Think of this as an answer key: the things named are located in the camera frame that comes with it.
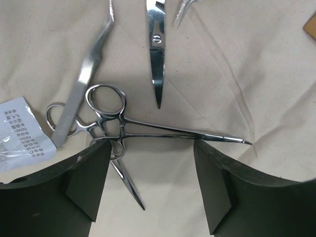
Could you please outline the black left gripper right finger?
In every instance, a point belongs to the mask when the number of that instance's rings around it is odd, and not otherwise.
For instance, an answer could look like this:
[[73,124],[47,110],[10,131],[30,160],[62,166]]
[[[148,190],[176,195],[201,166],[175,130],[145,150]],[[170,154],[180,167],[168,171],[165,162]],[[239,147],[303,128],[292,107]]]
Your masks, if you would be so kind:
[[316,182],[245,165],[198,140],[194,158],[208,229],[216,237],[313,237]]

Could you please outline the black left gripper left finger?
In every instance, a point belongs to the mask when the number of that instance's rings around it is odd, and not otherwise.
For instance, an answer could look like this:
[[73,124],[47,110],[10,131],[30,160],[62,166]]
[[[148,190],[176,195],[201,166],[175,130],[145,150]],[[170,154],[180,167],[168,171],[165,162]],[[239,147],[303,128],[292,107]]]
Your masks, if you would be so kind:
[[96,221],[112,146],[97,142],[0,185],[2,237],[87,237]]

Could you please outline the scalpel with brown cap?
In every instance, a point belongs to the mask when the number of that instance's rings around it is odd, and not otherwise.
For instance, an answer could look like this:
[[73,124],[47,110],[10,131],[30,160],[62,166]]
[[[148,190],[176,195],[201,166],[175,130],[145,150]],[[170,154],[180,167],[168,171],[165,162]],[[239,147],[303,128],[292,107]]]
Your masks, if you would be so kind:
[[314,13],[308,21],[304,24],[303,30],[312,39],[316,40],[316,13]]

